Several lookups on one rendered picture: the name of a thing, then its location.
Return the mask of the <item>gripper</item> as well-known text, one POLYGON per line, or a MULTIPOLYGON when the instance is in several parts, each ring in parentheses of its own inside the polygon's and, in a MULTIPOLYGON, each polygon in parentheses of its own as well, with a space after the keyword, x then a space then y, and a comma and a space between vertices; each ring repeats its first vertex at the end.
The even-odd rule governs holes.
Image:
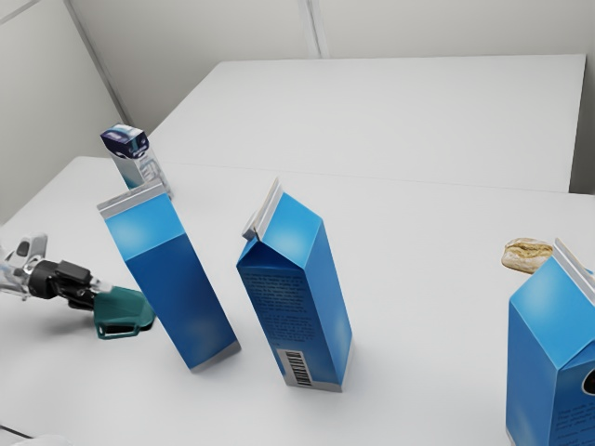
POLYGON ((33 268, 28 288, 32 296, 44 299, 61 296, 68 299, 70 308, 93 310, 92 294, 108 294, 112 284, 91 276, 88 269, 68 261, 42 260, 33 268))

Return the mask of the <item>small white and navy carton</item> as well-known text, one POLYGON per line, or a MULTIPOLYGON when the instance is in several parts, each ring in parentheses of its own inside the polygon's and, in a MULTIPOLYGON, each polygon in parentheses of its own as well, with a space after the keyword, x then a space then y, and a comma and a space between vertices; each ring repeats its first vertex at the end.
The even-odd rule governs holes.
POLYGON ((173 197, 165 173, 143 130, 118 123, 102 132, 100 138, 130 190, 158 178, 168 196, 173 197))

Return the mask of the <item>blue milk carton with barcode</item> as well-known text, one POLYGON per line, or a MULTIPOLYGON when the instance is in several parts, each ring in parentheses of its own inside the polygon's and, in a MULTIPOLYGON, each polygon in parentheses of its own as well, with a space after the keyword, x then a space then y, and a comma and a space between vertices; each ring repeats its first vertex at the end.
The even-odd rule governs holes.
POLYGON ((352 330, 323 220, 273 181, 236 263, 290 387, 339 392, 352 330))

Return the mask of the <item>brown bread roll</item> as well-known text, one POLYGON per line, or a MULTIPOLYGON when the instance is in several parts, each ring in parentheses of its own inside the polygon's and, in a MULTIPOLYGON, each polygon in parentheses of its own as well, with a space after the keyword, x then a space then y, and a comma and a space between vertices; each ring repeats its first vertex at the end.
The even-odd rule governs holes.
POLYGON ((535 273, 551 256, 551 244, 532 238, 517 238, 505 244, 501 264, 527 274, 535 273))

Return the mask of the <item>blue carton with black print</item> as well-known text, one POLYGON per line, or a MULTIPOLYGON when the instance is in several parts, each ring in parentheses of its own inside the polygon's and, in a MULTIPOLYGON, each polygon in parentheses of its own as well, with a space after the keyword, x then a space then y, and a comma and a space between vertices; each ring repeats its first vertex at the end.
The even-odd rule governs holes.
POLYGON ((595 446, 595 275, 561 240, 509 299, 512 446, 595 446))

